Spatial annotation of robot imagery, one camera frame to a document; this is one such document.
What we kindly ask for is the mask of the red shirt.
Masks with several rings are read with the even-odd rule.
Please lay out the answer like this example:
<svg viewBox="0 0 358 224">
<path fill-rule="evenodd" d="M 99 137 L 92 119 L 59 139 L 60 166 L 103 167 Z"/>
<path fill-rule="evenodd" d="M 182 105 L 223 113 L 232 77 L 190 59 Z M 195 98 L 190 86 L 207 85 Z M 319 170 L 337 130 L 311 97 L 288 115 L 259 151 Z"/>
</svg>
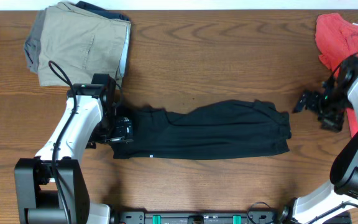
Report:
<svg viewBox="0 0 358 224">
<path fill-rule="evenodd" d="M 329 92 L 339 76 L 337 66 L 353 54 L 358 57 L 358 24 L 346 21 L 338 13 L 320 15 L 316 20 L 315 41 L 321 52 L 320 61 L 332 71 L 332 77 L 323 86 Z M 345 88 L 344 95 L 356 107 L 346 110 L 351 136 L 354 136 L 358 131 L 358 78 Z"/>
</svg>

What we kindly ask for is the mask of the folded dark navy garment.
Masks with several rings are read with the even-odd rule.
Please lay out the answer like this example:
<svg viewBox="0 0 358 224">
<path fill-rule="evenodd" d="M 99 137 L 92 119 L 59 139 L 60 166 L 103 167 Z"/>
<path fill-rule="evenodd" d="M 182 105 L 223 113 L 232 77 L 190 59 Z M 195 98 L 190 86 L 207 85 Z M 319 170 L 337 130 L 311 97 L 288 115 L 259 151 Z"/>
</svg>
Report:
<svg viewBox="0 0 358 224">
<path fill-rule="evenodd" d="M 131 21 L 129 17 L 125 16 L 124 14 L 118 13 L 118 12 L 110 12 L 107 11 L 101 7 L 95 6 L 93 4 L 90 4 L 88 2 L 79 1 L 75 4 L 76 7 L 84 9 L 86 11 L 95 13 L 99 16 L 103 16 L 108 19 L 120 19 L 123 21 Z"/>
</svg>

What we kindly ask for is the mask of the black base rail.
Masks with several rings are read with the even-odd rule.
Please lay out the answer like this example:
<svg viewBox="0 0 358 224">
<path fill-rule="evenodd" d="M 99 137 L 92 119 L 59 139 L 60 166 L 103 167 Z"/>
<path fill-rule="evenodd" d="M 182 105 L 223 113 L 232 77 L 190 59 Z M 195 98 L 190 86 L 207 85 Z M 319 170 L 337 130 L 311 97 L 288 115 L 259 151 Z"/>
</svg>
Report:
<svg viewBox="0 0 358 224">
<path fill-rule="evenodd" d="M 272 211 L 246 213 L 144 213 L 121 212 L 114 223 L 119 224 L 253 224 L 274 223 Z"/>
</svg>

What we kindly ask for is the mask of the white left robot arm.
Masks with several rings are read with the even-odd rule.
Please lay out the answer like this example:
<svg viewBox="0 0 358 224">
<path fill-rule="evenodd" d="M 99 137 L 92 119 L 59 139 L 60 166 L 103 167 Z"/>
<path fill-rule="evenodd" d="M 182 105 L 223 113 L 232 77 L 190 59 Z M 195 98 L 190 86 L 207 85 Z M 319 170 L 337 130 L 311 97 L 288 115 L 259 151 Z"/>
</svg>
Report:
<svg viewBox="0 0 358 224">
<path fill-rule="evenodd" d="M 74 84 L 65 112 L 33 158 L 14 168 L 21 223 L 117 223 L 112 206 L 94 203 L 81 171 L 86 149 L 133 140 L 132 123 L 116 114 L 114 81 Z"/>
</svg>

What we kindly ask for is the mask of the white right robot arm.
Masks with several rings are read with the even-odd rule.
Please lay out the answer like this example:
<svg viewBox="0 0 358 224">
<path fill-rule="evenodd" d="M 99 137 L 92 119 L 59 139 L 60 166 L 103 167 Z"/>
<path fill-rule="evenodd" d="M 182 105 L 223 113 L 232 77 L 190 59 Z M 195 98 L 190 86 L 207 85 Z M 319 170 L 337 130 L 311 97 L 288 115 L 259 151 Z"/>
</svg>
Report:
<svg viewBox="0 0 358 224">
<path fill-rule="evenodd" d="M 346 213 L 358 208 L 358 55 L 344 59 L 323 83 L 324 92 L 306 90 L 294 112 L 311 110 L 324 129 L 340 131 L 344 112 L 354 110 L 357 131 L 335 158 L 329 180 L 283 208 L 277 223 L 350 223 Z"/>
</svg>

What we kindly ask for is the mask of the black pants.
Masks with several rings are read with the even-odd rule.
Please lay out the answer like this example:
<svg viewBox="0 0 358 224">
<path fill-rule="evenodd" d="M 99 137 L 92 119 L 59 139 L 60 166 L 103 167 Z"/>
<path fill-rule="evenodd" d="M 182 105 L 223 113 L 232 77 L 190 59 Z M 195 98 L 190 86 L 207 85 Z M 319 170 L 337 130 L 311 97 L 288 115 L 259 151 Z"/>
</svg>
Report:
<svg viewBox="0 0 358 224">
<path fill-rule="evenodd" d="M 273 103 L 227 100 L 187 114 L 165 109 L 127 110 L 134 137 L 113 144 L 115 159 L 150 157 L 216 160 L 275 156 L 289 151 L 289 114 Z"/>
</svg>

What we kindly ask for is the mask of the folded khaki pants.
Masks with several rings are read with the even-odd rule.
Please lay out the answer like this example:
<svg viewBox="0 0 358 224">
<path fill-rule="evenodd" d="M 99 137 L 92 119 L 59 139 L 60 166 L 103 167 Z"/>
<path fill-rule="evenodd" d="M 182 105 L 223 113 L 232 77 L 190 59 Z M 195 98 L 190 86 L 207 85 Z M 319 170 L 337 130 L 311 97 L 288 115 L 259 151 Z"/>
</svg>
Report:
<svg viewBox="0 0 358 224">
<path fill-rule="evenodd" d="M 119 85 L 126 72 L 131 23 L 109 19 L 68 2 L 46 9 L 37 74 L 40 86 L 65 86 L 51 71 L 54 61 L 73 83 L 89 83 L 95 73 Z"/>
</svg>

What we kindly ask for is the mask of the folded grey garment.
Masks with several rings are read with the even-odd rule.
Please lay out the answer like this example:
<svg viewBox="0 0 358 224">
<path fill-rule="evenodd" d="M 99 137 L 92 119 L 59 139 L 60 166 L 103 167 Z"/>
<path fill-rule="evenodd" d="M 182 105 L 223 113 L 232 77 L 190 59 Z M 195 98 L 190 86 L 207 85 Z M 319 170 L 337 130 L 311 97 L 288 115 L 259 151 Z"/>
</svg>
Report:
<svg viewBox="0 0 358 224">
<path fill-rule="evenodd" d="M 39 55 L 41 51 L 40 38 L 44 28 L 46 10 L 37 13 L 33 26 L 24 42 L 24 55 L 27 62 L 27 68 L 37 73 L 39 66 Z"/>
</svg>

